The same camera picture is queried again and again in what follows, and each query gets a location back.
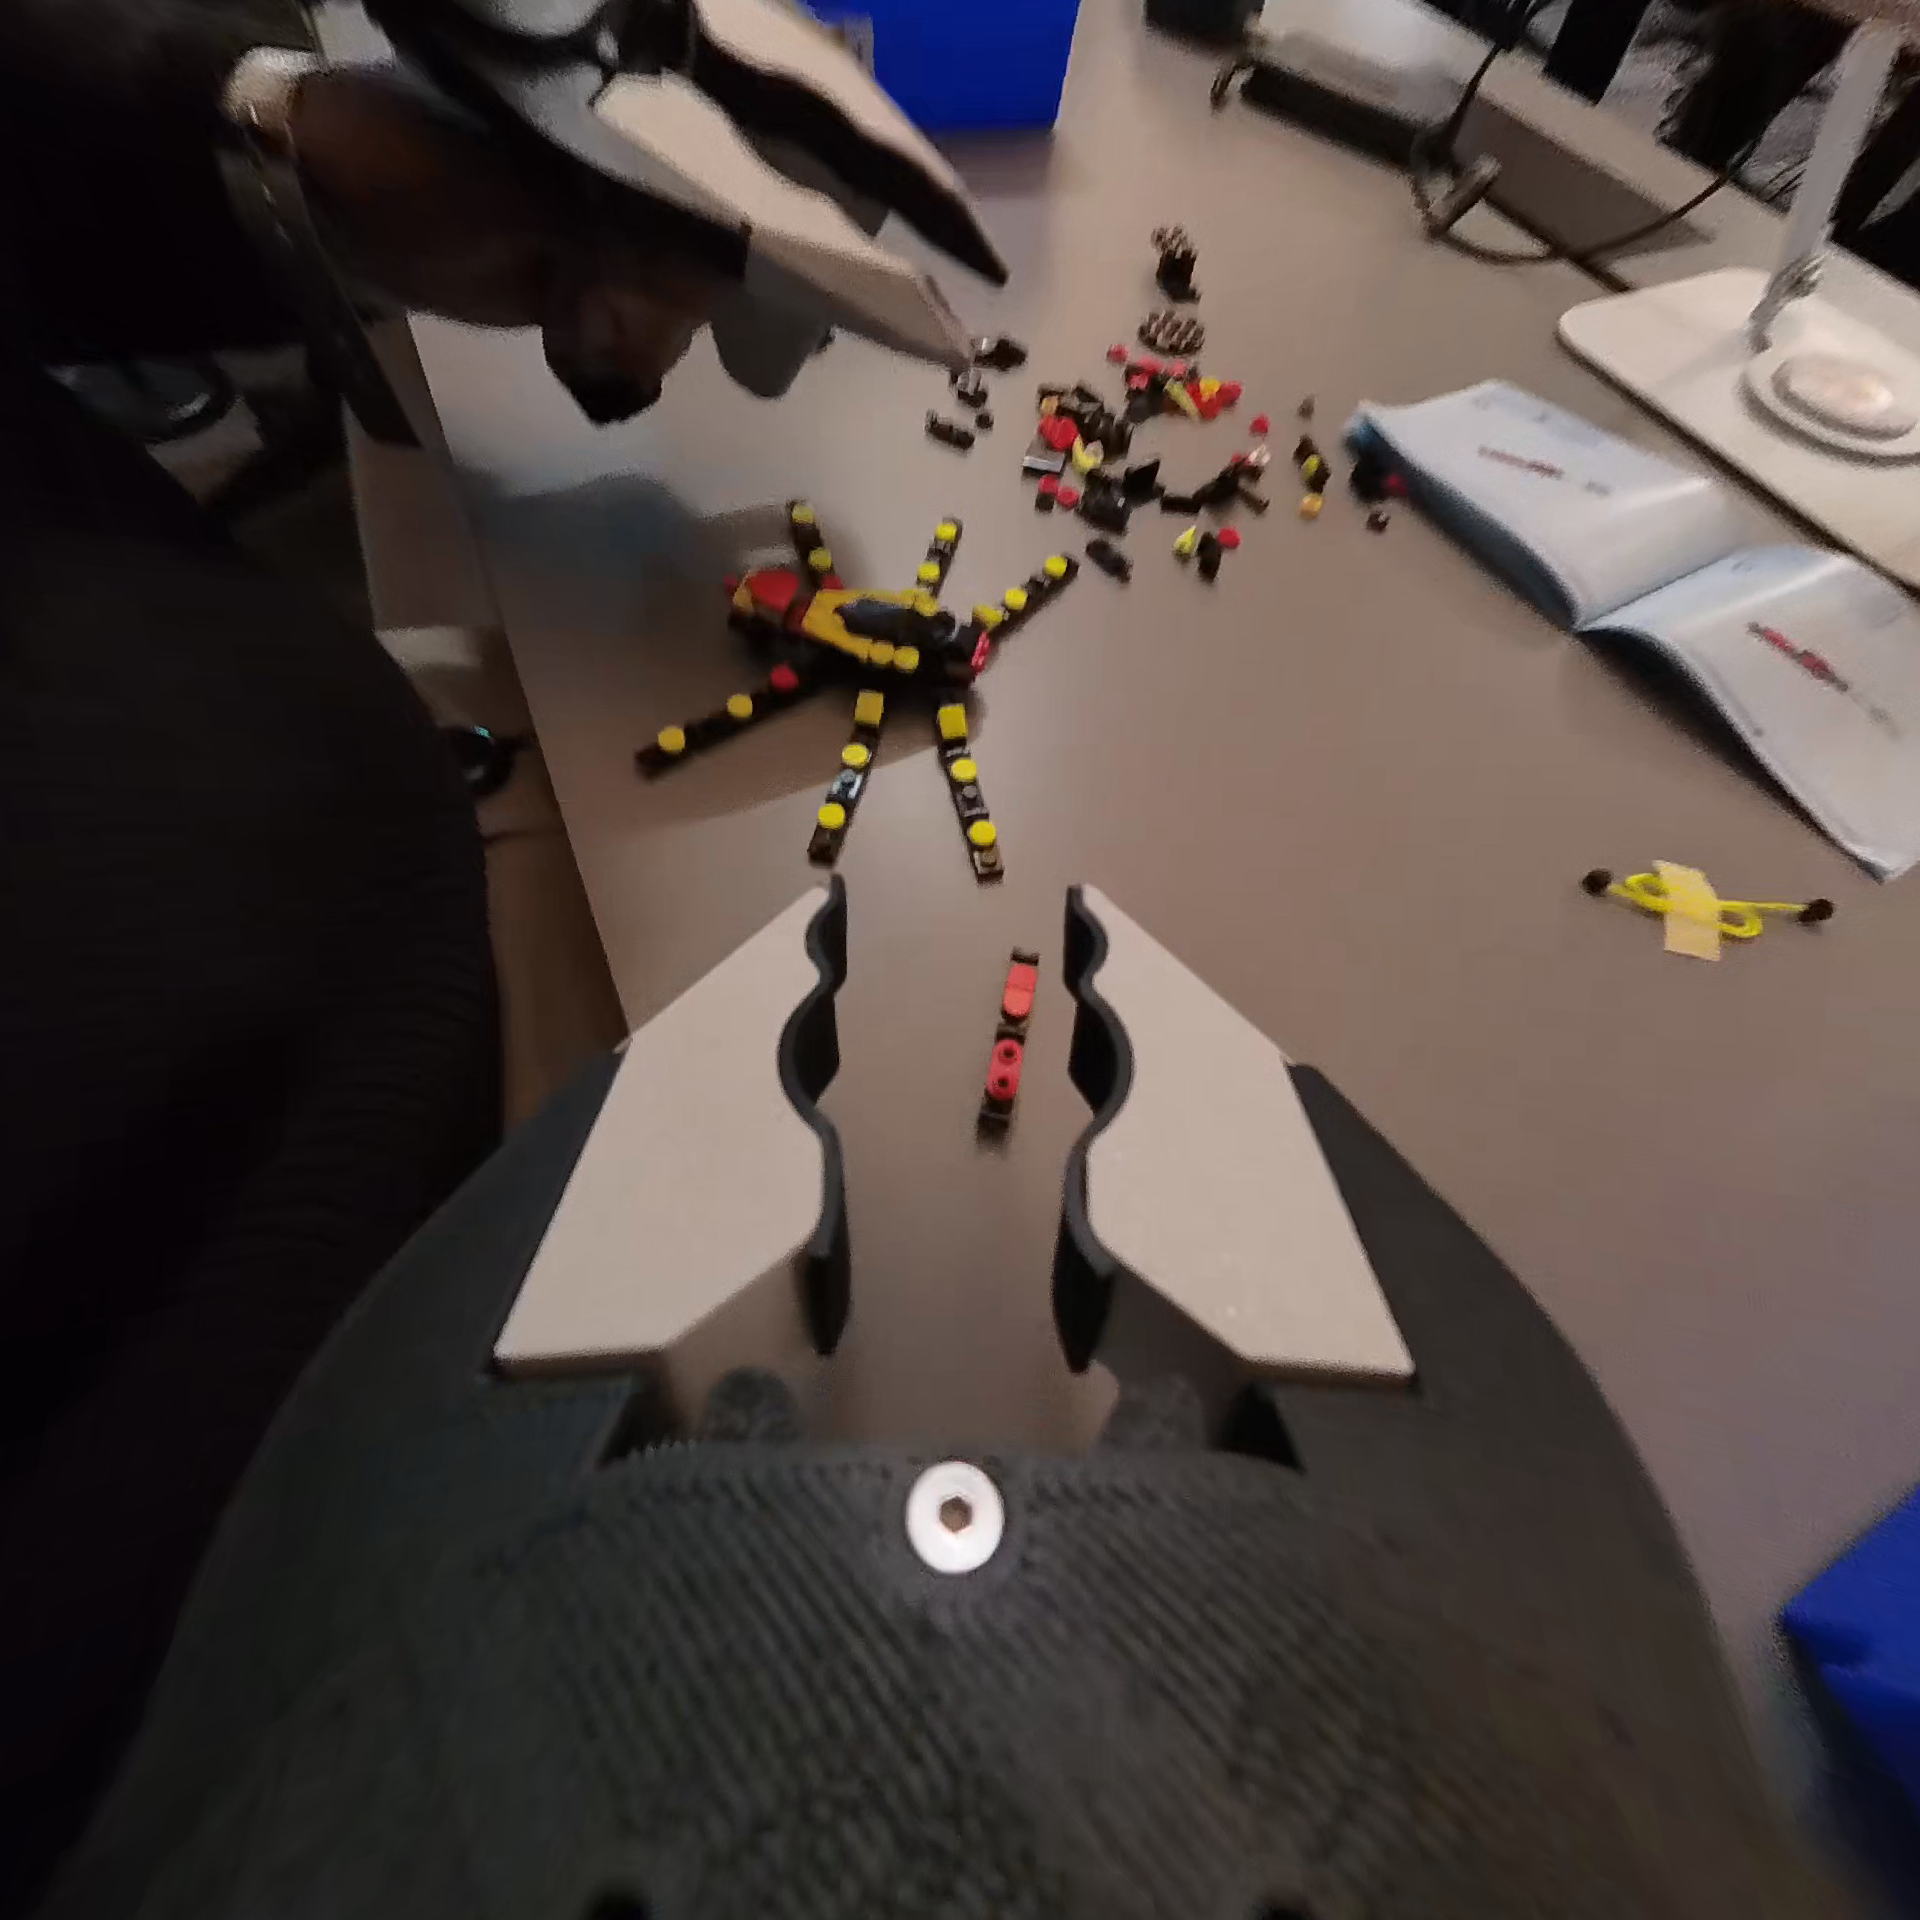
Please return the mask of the lego instruction booklet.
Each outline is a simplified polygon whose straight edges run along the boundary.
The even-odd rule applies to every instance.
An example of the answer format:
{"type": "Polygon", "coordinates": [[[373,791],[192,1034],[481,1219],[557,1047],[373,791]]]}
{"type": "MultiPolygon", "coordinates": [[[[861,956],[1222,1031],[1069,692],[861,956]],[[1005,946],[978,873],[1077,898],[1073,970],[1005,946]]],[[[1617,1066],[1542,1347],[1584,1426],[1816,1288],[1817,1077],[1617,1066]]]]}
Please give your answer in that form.
{"type": "Polygon", "coordinates": [[[1582,640],[1633,643],[1856,865],[1917,861],[1917,613],[1830,549],[1746,538],[1731,491],[1572,412],[1484,380],[1362,402],[1357,473],[1582,640]]]}

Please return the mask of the black red lego leg assembly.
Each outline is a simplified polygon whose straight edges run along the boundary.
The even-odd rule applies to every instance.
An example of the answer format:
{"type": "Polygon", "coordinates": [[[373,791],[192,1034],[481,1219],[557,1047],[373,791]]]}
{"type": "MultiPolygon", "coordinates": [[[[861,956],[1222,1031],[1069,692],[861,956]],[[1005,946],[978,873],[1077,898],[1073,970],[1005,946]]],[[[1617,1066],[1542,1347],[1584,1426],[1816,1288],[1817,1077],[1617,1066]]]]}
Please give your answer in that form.
{"type": "Polygon", "coordinates": [[[1017,1117],[1038,995],[1040,953],[1011,949],[977,1101],[977,1138],[986,1146],[1003,1146],[1017,1117]]]}

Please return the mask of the black yellow lego spider model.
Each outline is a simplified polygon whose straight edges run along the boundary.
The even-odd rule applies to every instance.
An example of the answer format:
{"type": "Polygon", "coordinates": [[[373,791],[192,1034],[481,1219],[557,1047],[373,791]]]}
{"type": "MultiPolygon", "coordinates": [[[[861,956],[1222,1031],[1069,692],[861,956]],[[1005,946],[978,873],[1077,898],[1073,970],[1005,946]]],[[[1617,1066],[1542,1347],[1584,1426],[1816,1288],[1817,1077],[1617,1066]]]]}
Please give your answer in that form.
{"type": "Polygon", "coordinates": [[[749,567],[726,580],[730,628],[753,648],[758,680],[709,712],[660,728],[636,749],[636,775],[662,779],[811,697],[843,690],[849,739],[808,840],[808,859],[832,869],[873,784],[890,721],[917,712],[931,725],[974,881],[998,882],[1003,850],[977,765],[974,688],[1001,645],[1073,588],[1081,562],[1052,553],[998,599],[956,613],[944,604],[944,585],[964,533],[961,519],[936,525],[907,588],[861,589],[843,580],[808,501],[789,501],[785,516],[792,562],[749,567]]]}

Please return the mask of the person's left hand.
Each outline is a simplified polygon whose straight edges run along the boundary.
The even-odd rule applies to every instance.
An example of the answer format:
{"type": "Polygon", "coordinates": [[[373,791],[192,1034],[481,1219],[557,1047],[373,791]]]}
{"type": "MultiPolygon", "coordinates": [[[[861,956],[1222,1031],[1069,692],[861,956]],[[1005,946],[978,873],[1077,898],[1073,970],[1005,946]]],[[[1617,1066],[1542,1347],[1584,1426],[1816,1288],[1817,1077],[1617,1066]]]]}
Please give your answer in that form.
{"type": "Polygon", "coordinates": [[[411,313],[533,329],[590,420],[650,412],[710,320],[716,283],[691,256],[541,181],[393,76],[314,68],[284,127],[349,281],[411,313]]]}

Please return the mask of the white lamp base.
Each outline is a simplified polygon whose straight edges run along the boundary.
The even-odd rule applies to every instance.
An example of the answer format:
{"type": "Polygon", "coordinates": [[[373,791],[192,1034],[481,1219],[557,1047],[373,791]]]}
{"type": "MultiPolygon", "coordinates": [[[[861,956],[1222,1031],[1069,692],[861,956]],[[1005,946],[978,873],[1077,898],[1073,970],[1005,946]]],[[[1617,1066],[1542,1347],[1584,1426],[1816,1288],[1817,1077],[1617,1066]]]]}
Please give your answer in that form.
{"type": "Polygon", "coordinates": [[[1833,243],[1915,4],[1825,4],[1852,27],[1763,272],[1724,264],[1572,306],[1578,362],[1893,584],[1917,588],[1915,290],[1833,243]]]}

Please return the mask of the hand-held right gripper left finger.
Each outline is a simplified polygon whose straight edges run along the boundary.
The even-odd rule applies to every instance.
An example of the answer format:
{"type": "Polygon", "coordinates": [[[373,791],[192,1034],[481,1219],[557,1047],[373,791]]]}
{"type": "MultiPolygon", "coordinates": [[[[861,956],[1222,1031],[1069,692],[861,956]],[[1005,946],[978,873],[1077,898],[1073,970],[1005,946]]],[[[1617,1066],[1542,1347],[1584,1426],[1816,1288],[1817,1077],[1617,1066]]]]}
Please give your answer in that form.
{"type": "Polygon", "coordinates": [[[501,1375],[810,1375],[850,1316],[824,1095],[849,890],[804,891],[637,1026],[497,1335],[501,1375]]]}

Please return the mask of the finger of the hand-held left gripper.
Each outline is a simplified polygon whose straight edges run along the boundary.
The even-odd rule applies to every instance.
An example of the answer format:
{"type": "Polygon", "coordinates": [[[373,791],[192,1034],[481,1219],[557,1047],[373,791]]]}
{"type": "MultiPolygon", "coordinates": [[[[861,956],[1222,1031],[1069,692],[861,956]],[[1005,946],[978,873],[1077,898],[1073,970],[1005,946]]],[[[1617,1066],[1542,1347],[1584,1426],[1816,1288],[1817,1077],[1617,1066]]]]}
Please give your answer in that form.
{"type": "Polygon", "coordinates": [[[593,101],[617,178],[691,224],[721,281],[710,336],[726,371],[803,371],[853,336],[961,371],[971,339],[940,285],[832,194],[762,159],[692,85],[617,79],[593,101]]]}
{"type": "Polygon", "coordinates": [[[850,49],[810,12],[778,2],[698,2],[692,83],[737,128],[878,207],[974,276],[1009,267],[971,194],[850,49]]]}

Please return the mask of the pile of lego pieces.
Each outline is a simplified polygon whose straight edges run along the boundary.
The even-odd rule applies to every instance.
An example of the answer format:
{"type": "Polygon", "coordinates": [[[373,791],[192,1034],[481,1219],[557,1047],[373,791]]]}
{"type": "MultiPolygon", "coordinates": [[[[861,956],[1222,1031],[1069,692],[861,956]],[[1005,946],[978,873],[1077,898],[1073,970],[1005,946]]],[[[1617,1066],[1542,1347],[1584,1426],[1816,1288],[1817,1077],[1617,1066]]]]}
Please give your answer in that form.
{"type": "Polygon", "coordinates": [[[1125,546],[1137,516],[1156,511],[1180,521],[1173,559],[1214,584],[1221,562],[1242,545],[1240,516],[1272,507],[1269,485],[1291,473],[1299,514],[1318,519],[1337,480],[1328,449],[1314,437],[1314,400],[1296,407],[1299,439],[1277,464],[1277,427],[1269,412],[1244,415],[1244,384],[1208,367],[1208,325],[1198,316],[1198,247],[1180,224],[1149,233],[1160,305],[1129,339],[1107,348],[1109,384],[1043,380],[1035,424],[1020,460],[1035,513],[1066,514],[1086,533],[1086,565],[1129,584],[1134,560],[1125,546]],[[1141,437],[1164,424],[1240,429],[1240,441],[1217,469],[1182,488],[1141,437]]]}

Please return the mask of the beige masking tape piece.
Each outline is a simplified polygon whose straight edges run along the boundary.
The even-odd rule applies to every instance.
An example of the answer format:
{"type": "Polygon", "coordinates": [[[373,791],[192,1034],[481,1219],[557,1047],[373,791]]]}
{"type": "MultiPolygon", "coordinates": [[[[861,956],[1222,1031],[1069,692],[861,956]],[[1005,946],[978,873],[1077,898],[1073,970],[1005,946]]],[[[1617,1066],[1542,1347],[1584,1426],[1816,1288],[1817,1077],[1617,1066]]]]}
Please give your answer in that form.
{"type": "Polygon", "coordinates": [[[1665,949],[1674,956],[1714,963],[1725,940],[1722,900],[1710,879],[1686,865],[1658,859],[1648,905],[1665,923],[1665,949]]]}

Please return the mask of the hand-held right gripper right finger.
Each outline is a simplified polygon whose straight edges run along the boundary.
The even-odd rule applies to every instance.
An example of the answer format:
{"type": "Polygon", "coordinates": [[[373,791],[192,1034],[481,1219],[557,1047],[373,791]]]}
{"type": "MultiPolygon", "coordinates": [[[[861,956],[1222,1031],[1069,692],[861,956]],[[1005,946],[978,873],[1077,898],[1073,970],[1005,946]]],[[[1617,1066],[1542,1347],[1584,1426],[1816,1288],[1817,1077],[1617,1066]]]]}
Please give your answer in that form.
{"type": "Polygon", "coordinates": [[[1291,1058],[1094,884],[1064,905],[1053,1327],[1073,1371],[1410,1376],[1291,1058]]]}

